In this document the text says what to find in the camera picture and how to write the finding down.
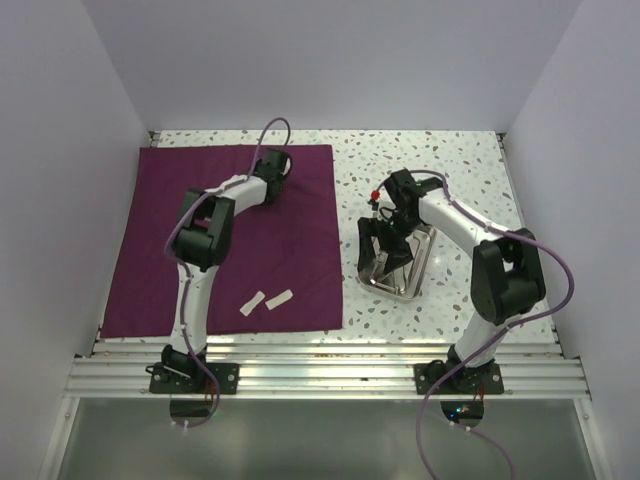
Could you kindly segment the steel scalpel handle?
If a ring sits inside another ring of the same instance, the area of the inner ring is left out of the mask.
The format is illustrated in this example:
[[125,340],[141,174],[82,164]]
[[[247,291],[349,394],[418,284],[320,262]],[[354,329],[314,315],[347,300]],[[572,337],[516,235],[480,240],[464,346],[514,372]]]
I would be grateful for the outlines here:
[[371,283],[370,287],[376,291],[383,292],[387,295],[395,295],[399,297],[403,297],[406,294],[406,288],[402,285],[398,286],[396,284],[386,284],[375,282]]

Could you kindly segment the steel forceps with rings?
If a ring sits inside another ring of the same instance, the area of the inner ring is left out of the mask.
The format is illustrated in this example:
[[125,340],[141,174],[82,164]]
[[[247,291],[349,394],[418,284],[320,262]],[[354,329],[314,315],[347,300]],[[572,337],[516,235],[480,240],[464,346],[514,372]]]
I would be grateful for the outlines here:
[[389,274],[385,272],[386,262],[388,255],[386,253],[380,253],[376,256],[372,263],[370,283],[380,289],[388,290],[391,287]]

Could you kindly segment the steel scissors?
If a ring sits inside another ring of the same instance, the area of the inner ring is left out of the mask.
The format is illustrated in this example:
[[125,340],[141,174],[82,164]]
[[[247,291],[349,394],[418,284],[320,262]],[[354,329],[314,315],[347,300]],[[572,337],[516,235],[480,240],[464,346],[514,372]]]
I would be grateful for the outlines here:
[[404,296],[407,288],[407,277],[405,268],[401,267],[393,272],[394,293],[398,296]]

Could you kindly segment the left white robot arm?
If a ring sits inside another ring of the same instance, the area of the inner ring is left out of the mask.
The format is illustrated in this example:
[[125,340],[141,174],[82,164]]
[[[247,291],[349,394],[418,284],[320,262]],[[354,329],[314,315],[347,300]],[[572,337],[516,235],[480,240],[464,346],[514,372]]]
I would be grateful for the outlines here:
[[213,281],[231,248],[235,217],[273,203],[292,165],[289,153],[268,149],[248,173],[185,194],[178,222],[165,244],[165,253],[176,262],[179,283],[170,341],[161,354],[156,379],[172,380],[189,393],[212,379],[205,366],[207,315]]

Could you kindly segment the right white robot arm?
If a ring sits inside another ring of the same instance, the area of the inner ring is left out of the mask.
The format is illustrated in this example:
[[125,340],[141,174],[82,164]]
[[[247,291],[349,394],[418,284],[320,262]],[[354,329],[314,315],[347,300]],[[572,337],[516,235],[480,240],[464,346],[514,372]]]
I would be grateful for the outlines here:
[[402,169],[381,185],[391,199],[380,202],[374,190],[373,213],[357,222],[357,273],[372,290],[412,300],[426,273],[437,233],[443,233],[471,260],[470,294],[474,313],[443,361],[415,369],[416,389],[471,394],[504,388],[495,362],[499,330],[530,312],[546,295],[535,237],[527,229],[494,227],[451,196],[437,172]]

